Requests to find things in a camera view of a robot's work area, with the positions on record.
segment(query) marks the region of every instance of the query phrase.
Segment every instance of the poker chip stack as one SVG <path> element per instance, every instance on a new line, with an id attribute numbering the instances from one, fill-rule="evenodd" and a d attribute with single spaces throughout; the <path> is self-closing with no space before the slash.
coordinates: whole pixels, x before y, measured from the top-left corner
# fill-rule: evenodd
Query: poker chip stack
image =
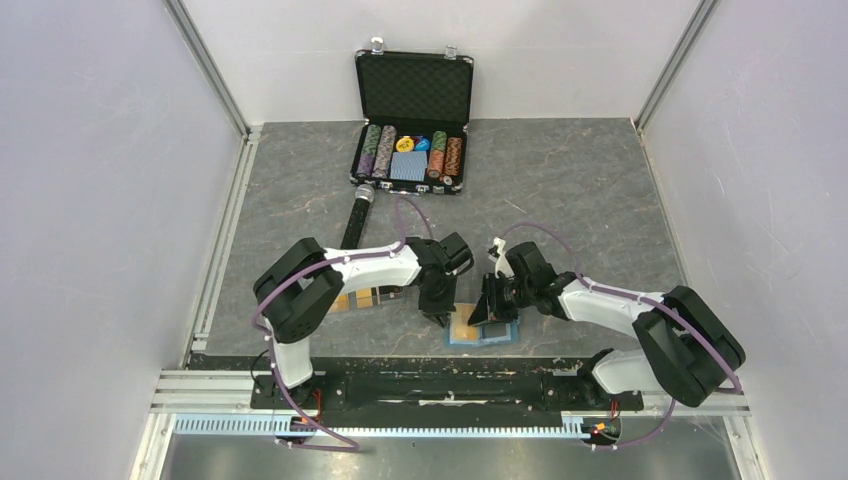
<path id="1" fill-rule="evenodd" d="M 451 137 L 448 139 L 448 146 L 445 151 L 445 168 L 443 173 L 445 174 L 445 180 L 449 177 L 455 177 L 459 175 L 459 158 L 462 153 L 462 139 L 457 137 Z"/>
<path id="2" fill-rule="evenodd" d="M 442 176 L 442 170 L 445 165 L 445 145 L 448 135 L 445 132 L 438 131 L 433 133 L 433 142 L 430 150 L 430 163 L 427 165 L 427 176 L 430 178 L 439 178 Z"/>
<path id="3" fill-rule="evenodd" d="M 365 131 L 365 142 L 362 144 L 362 153 L 359 155 L 359 165 L 356 167 L 357 177 L 365 178 L 371 175 L 379 143 L 380 127 L 373 124 L 368 125 L 368 130 Z"/>
<path id="4" fill-rule="evenodd" d="M 386 178 L 389 174 L 389 163 L 392 161 L 392 152 L 395 148 L 395 137 L 397 129 L 391 125 L 383 127 L 380 135 L 380 143 L 377 145 L 377 156 L 374 159 L 374 171 L 371 173 L 375 178 Z"/>

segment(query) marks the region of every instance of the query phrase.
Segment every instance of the white wall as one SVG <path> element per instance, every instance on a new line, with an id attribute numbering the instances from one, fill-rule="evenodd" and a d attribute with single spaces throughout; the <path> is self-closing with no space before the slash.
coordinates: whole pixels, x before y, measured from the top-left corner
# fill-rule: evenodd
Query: white wall
<path id="1" fill-rule="evenodd" d="M 161 1 L 4 1 L 3 478 L 126 478 L 239 139 Z"/>
<path id="2" fill-rule="evenodd" d="M 353 53 L 476 59 L 472 116 L 633 117 L 697 0 L 186 0 L 251 123 L 362 118 Z"/>
<path id="3" fill-rule="evenodd" d="M 777 479 L 843 478 L 848 4 L 722 2 L 647 130 Z"/>

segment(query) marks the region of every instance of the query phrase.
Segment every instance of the aluminum frame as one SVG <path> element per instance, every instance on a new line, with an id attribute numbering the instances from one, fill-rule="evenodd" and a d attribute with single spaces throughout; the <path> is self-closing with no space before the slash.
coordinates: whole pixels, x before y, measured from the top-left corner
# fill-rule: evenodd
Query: aluminum frame
<path id="1" fill-rule="evenodd" d="M 165 370 L 162 372 L 153 396 L 153 401 L 133 465 L 132 479 L 157 480 L 165 465 L 174 427 L 180 419 L 220 418 L 232 420 L 245 418 L 250 421 L 265 421 L 269 418 L 285 421 L 297 415 L 292 410 L 253 410 L 250 397 L 254 388 L 248 371 L 201 371 L 201 370 Z M 671 398 L 662 393 L 643 395 L 645 410 L 641 412 L 621 412 L 622 417 L 661 417 Z M 308 415 L 316 412 L 307 410 Z M 600 418 L 606 412 L 564 411 L 562 412 L 564 432 L 534 431 L 511 429 L 481 429 L 481 431 L 450 431 L 447 429 L 419 429 L 416 433 L 429 437 L 558 437 L 567 435 L 566 424 L 575 418 Z M 713 394 L 699 407 L 689 408 L 679 405 L 674 417 L 723 417 L 728 443 L 743 480 L 766 480 L 768 474 L 761 461 L 749 418 L 751 411 L 747 399 L 742 395 Z M 392 429 L 352 429 L 358 437 L 396 436 Z M 258 429 L 255 434 L 267 434 Z M 251 434 L 234 430 L 231 434 Z"/>
<path id="2" fill-rule="evenodd" d="M 701 0 L 692 17 L 689 19 L 689 23 L 683 30 L 683 35 L 680 36 L 680 40 L 677 41 L 677 45 L 672 50 L 668 62 L 663 67 L 657 82 L 651 89 L 651 93 L 648 94 L 642 110 L 639 111 L 639 115 L 633 120 L 633 126 L 636 127 L 636 131 L 640 136 L 648 123 L 650 123 L 654 113 L 656 113 L 660 102 L 662 102 L 666 92 L 668 92 L 668 88 L 689 56 L 692 46 L 698 40 L 698 37 L 700 37 L 704 25 L 709 21 L 719 1 Z"/>
<path id="3" fill-rule="evenodd" d="M 192 55 L 197 60 L 200 70 L 203 72 L 206 80 L 209 81 L 209 85 L 215 91 L 218 100 L 221 101 L 221 105 L 224 107 L 227 117 L 233 124 L 233 128 L 239 132 L 242 138 L 246 139 L 253 131 L 253 128 L 251 128 L 247 120 L 245 120 L 244 115 L 242 115 L 233 94 L 230 93 L 230 89 L 227 87 L 226 82 L 224 82 L 221 71 L 218 70 L 215 60 L 212 59 L 212 54 L 209 53 L 209 49 L 206 48 L 203 38 L 197 31 L 197 26 L 195 26 L 194 21 L 191 19 L 191 15 L 189 15 L 185 4 L 182 0 L 163 0 L 163 3 L 168 9 L 168 13 L 174 19 L 177 28 L 179 28 L 189 50 L 191 50 Z"/>
<path id="4" fill-rule="evenodd" d="M 186 351 L 183 355 L 183 366 L 187 364 L 192 352 L 199 353 L 206 350 L 206 341 L 209 338 L 209 332 L 212 330 L 212 320 L 218 306 L 218 295 L 221 293 L 221 284 L 224 282 L 224 272 L 230 258 L 230 250 L 233 246 L 233 238 L 241 215 L 244 196 L 247 193 L 247 185 L 250 182 L 250 172 L 253 170 L 253 161 L 256 158 L 261 134 L 262 126 L 253 127 L 239 152 L 221 218 L 217 223 L 215 241 L 208 255 L 206 274 L 203 277 L 200 292 L 196 295 L 197 301 L 191 310 L 192 328 L 185 341 Z"/>

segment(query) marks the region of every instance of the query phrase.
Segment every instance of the poker chip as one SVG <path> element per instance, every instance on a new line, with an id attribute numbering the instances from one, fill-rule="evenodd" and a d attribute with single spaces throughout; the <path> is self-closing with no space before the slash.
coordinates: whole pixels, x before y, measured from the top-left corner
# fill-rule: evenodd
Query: poker chip
<path id="1" fill-rule="evenodd" d="M 426 152 L 430 148 L 430 141 L 426 138 L 422 138 L 415 144 L 415 151 L 418 152 Z"/>
<path id="2" fill-rule="evenodd" d="M 403 137 L 398 140 L 397 151 L 398 152 L 411 152 L 412 149 L 415 148 L 415 140 L 409 137 Z"/>

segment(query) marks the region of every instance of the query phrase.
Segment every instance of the gray tabletop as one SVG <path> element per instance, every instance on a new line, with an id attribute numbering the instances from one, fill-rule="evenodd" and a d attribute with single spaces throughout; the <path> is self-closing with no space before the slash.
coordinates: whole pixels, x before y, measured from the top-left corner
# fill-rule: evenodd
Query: gray tabletop
<path id="1" fill-rule="evenodd" d="M 264 127 L 233 240 L 206 353 L 255 355 L 264 348 L 248 321 L 251 286 L 294 242 L 315 237 L 338 247 L 353 202 L 348 171 L 362 122 L 268 124 Z M 492 238 L 518 221 L 562 233 L 593 279 L 634 290 L 666 291 L 681 282 L 650 169 L 626 119 L 477 120 L 469 127 L 464 193 L 415 201 L 437 238 L 457 231 L 475 267 L 460 277 L 458 302 L 476 302 Z M 411 208 L 409 234 L 425 236 Z M 397 239 L 392 198 L 378 193 L 362 247 Z M 563 249 L 541 232 L 521 229 L 510 244 L 536 241 L 558 271 L 571 269 Z M 315 356 L 588 356 L 636 342 L 590 324 L 524 312 L 509 345 L 455 347 L 422 317 L 417 292 L 374 308 L 328 315 L 312 336 Z"/>

